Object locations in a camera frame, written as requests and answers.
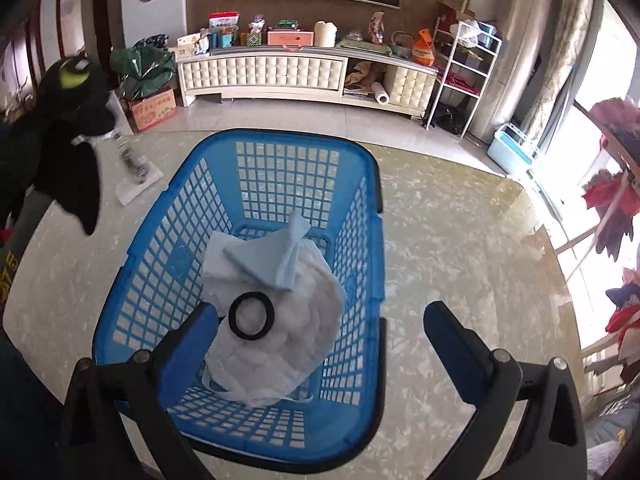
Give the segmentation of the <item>light blue storage box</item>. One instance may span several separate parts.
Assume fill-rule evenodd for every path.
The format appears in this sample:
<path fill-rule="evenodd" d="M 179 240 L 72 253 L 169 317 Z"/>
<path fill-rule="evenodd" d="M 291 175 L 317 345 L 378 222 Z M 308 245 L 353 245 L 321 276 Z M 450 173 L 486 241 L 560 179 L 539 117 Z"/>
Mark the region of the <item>light blue storage box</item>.
<path fill-rule="evenodd" d="M 537 149 L 525 141 L 524 133 L 512 122 L 501 125 L 487 150 L 488 157 L 506 174 L 521 177 L 532 168 Z"/>

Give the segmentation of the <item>red white box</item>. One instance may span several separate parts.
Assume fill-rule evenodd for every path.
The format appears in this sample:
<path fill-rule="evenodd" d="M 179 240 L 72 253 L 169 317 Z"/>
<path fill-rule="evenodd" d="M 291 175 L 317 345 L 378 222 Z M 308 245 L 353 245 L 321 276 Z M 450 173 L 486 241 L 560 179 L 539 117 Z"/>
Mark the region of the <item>red white box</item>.
<path fill-rule="evenodd" d="M 239 11 L 214 12 L 209 14 L 208 26 L 210 28 L 235 27 L 239 23 Z"/>

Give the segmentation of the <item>white quilted cloth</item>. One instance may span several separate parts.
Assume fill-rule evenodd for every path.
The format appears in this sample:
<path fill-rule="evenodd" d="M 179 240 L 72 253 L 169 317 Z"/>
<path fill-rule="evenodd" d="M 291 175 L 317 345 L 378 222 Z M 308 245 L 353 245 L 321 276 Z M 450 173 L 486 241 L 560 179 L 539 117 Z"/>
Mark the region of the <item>white quilted cloth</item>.
<path fill-rule="evenodd" d="M 216 232 L 209 237 L 201 266 L 201 300 L 216 308 L 220 324 L 206 352 L 201 382 L 216 396 L 262 408 L 290 400 L 293 392 L 333 349 L 346 292 L 313 240 L 297 248 L 291 290 L 255 280 L 227 254 L 228 248 L 255 247 L 254 240 Z M 273 305 L 273 324 L 262 338 L 232 332 L 228 316 L 234 300 L 261 292 Z"/>

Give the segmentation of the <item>white plastic jug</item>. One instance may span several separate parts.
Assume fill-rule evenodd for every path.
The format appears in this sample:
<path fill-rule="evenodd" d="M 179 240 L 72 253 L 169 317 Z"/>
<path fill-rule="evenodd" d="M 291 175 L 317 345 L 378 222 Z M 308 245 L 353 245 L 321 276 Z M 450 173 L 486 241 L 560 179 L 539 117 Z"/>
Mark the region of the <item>white plastic jug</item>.
<path fill-rule="evenodd" d="M 332 22 L 318 21 L 314 24 L 314 46 L 333 48 L 335 46 L 337 27 Z"/>

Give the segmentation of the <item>white standing air conditioner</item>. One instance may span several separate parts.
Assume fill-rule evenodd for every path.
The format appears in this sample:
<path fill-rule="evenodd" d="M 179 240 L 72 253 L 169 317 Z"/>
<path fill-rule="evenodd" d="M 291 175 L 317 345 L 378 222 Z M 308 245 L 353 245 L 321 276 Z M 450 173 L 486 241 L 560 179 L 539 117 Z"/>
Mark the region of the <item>white standing air conditioner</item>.
<path fill-rule="evenodd" d="M 494 132 L 510 122 L 528 85 L 547 26 L 552 0 L 498 0 L 496 27 L 502 43 L 469 135 L 491 144 Z"/>

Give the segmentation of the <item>cream tufted TV cabinet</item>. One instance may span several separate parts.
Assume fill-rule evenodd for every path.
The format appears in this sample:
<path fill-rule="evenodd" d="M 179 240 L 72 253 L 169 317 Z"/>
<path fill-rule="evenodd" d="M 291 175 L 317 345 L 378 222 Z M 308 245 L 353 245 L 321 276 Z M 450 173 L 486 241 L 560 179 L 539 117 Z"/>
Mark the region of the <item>cream tufted TV cabinet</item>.
<path fill-rule="evenodd" d="M 177 66 L 185 106 L 199 96 L 220 96 L 341 104 L 421 117 L 436 79 L 434 68 L 345 47 L 218 49 L 182 58 Z M 375 81 L 390 96 L 387 105 L 375 102 Z"/>

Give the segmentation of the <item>green plastic bag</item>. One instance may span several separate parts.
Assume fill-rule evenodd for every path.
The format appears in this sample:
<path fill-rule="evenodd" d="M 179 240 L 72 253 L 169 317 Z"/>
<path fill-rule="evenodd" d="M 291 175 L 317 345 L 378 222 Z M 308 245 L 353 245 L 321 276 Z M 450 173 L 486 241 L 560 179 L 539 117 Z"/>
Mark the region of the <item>green plastic bag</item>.
<path fill-rule="evenodd" d="M 172 52 L 151 46 L 114 49 L 110 65 L 118 75 L 120 95 L 127 101 L 155 96 L 168 86 L 177 70 Z"/>

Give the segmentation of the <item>patterned curtain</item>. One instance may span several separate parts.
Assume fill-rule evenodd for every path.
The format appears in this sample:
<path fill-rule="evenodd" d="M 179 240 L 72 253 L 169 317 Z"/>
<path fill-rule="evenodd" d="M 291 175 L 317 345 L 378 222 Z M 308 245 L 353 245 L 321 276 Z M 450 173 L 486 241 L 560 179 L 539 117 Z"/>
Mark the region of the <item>patterned curtain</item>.
<path fill-rule="evenodd" d="M 561 0 L 552 48 L 542 87 L 523 122 L 525 139 L 536 143 L 552 115 L 556 99 L 567 82 L 584 44 L 593 0 Z"/>

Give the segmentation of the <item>pink clothes pile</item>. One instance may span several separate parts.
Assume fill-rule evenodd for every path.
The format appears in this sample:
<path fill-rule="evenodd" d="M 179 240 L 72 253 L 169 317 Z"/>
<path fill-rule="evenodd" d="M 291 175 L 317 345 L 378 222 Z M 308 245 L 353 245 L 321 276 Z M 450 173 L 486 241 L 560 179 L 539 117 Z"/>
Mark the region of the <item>pink clothes pile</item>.
<path fill-rule="evenodd" d="M 619 98 L 594 104 L 590 114 L 597 119 L 639 161 L 639 107 Z"/>

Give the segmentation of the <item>orange cardboard box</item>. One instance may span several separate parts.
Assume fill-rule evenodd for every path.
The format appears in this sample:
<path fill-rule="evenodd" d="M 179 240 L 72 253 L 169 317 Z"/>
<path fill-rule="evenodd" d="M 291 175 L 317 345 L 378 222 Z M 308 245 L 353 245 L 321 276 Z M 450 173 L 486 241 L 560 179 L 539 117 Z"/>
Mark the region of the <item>orange cardboard box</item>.
<path fill-rule="evenodd" d="M 177 114 L 175 92 L 167 87 L 140 101 L 129 103 L 137 132 L 145 132 Z"/>

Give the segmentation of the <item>white metal shelf rack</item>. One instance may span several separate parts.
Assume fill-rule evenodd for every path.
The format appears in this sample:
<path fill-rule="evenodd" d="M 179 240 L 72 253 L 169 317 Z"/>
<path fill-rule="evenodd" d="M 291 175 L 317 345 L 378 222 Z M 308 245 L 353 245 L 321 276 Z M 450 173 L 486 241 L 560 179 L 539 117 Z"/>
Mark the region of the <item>white metal shelf rack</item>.
<path fill-rule="evenodd" d="M 436 79 L 423 123 L 463 139 L 491 82 L 502 39 L 494 25 L 445 14 L 433 38 Z"/>

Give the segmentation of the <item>light blue cloth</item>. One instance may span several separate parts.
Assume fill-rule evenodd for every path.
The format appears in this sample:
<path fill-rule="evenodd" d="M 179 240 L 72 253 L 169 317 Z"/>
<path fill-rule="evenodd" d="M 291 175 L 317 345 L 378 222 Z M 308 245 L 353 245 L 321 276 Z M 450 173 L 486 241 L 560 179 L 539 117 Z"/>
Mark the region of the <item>light blue cloth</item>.
<path fill-rule="evenodd" d="M 224 255 L 256 282 L 272 289 L 292 290 L 299 249 L 310 229 L 310 223 L 294 210 L 285 228 L 228 245 Z"/>

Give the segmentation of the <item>orange bag on cabinet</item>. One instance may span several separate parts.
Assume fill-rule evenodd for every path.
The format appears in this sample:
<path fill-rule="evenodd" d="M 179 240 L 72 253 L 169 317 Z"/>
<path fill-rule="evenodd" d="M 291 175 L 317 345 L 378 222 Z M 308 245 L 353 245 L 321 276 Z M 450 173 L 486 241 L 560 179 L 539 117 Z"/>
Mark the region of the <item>orange bag on cabinet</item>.
<path fill-rule="evenodd" d="M 418 36 L 412 47 L 412 59 L 422 66 L 431 67 L 435 64 L 433 38 L 428 28 L 418 31 Z"/>

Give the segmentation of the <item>wooden clothes drying rack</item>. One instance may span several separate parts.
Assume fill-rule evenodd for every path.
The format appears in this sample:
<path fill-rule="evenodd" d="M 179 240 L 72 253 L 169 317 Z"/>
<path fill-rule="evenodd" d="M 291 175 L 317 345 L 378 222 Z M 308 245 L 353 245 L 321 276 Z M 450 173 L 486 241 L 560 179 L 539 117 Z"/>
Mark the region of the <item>wooden clothes drying rack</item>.
<path fill-rule="evenodd" d="M 596 211 L 599 222 L 556 248 L 555 253 L 561 255 L 589 240 L 587 254 L 596 252 L 616 259 L 623 239 L 639 236 L 634 228 L 634 219 L 639 217 L 639 162 L 590 114 L 591 108 L 580 106 L 578 110 L 600 130 L 600 150 L 616 161 L 620 172 L 601 169 L 585 184 L 582 199 L 587 208 Z M 599 377 L 618 368 L 620 383 L 626 386 L 639 377 L 639 269 L 625 268 L 622 281 L 620 287 L 605 292 L 614 311 L 605 335 L 582 350 L 582 358 L 587 362 L 586 374 Z"/>

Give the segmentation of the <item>pink gift box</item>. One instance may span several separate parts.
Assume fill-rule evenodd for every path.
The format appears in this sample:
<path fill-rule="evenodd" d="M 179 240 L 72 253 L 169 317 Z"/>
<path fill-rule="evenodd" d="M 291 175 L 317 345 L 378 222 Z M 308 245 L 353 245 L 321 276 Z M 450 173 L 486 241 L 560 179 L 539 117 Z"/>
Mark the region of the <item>pink gift box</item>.
<path fill-rule="evenodd" d="M 267 32 L 267 44 L 290 49 L 301 49 L 314 45 L 314 33 L 308 30 L 271 29 Z"/>

